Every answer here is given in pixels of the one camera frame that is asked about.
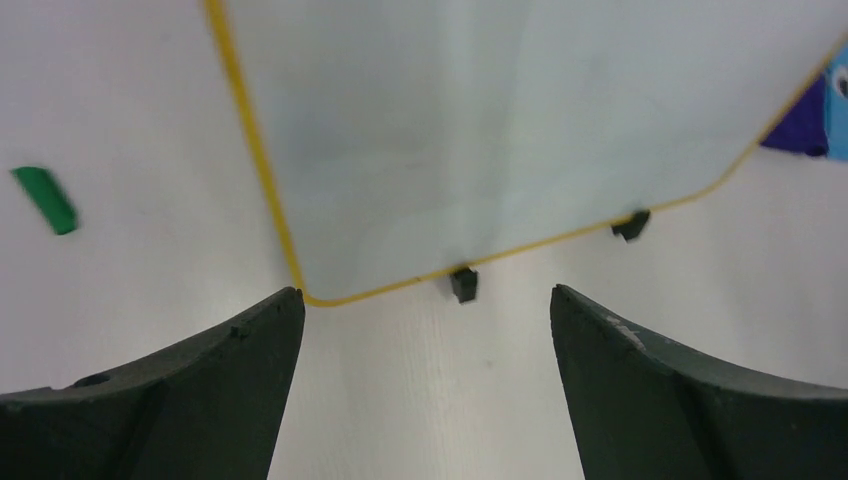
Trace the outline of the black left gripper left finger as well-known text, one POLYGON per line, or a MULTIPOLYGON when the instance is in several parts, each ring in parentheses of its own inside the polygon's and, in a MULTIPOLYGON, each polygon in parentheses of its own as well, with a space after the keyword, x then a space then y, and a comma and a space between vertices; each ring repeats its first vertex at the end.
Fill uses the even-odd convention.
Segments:
POLYGON ((5 479, 264 479, 305 304, 287 287, 203 332, 62 388, 1 398, 5 479))

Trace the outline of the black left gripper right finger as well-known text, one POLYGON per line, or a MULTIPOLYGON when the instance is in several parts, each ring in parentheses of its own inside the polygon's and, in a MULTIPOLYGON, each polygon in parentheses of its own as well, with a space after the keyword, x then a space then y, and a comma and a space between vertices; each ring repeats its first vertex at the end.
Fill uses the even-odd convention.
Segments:
POLYGON ((707 355, 566 285, 558 369, 588 479, 843 479, 847 393, 707 355))

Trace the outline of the green marker cap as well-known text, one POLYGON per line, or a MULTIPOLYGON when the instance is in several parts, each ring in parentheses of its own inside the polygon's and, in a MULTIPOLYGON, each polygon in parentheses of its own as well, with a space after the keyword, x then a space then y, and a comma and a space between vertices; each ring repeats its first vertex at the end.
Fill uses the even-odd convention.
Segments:
POLYGON ((66 235, 78 229, 77 210, 50 170, 22 166, 12 169, 11 173, 55 235, 66 235))

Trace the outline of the yellow framed whiteboard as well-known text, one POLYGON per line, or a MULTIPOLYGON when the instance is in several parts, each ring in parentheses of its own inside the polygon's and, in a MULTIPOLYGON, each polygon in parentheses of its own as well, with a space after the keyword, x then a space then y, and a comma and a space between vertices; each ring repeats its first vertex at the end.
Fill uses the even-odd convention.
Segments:
POLYGON ((206 1, 294 285, 340 306, 709 194, 843 1, 206 1))

